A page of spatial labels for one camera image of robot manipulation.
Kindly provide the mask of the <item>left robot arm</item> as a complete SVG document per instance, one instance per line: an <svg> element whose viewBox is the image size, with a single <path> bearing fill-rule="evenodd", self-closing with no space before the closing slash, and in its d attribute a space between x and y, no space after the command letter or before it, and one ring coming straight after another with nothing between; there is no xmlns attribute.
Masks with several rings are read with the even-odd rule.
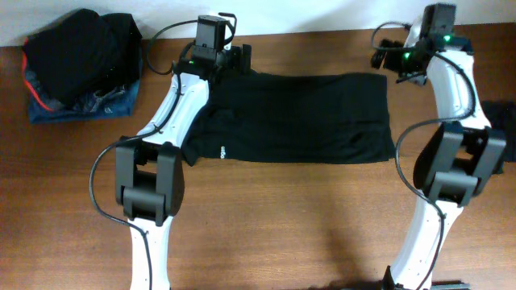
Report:
<svg viewBox="0 0 516 290"><path fill-rule="evenodd" d="M116 144L115 198L131 232L133 289L168 289L169 233L185 193L181 145L219 74L248 72L250 49L232 45L234 14L201 15L168 74L169 91L149 123Z"/></svg>

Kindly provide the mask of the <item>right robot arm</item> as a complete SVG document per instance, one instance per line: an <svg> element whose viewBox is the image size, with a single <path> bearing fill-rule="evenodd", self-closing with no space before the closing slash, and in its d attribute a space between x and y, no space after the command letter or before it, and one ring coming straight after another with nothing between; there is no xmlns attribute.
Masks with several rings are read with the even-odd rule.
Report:
<svg viewBox="0 0 516 290"><path fill-rule="evenodd" d="M456 5L435 3L404 24L404 42L372 41L373 68L398 74L400 82L431 83L437 131L418 156L413 179L402 182L416 197L404 244L386 268L382 289L468 289L462 282L433 284L432 272L454 221L502 164L506 137L481 108L473 76L470 39L454 32Z"/></svg>

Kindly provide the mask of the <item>black t-shirt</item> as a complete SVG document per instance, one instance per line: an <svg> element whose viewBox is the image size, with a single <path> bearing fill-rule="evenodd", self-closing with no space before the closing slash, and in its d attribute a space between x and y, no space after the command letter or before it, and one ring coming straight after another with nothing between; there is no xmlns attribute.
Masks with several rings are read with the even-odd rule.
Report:
<svg viewBox="0 0 516 290"><path fill-rule="evenodd" d="M367 164L390 160L387 78L366 72L223 77L182 146L199 158L264 163Z"/></svg>

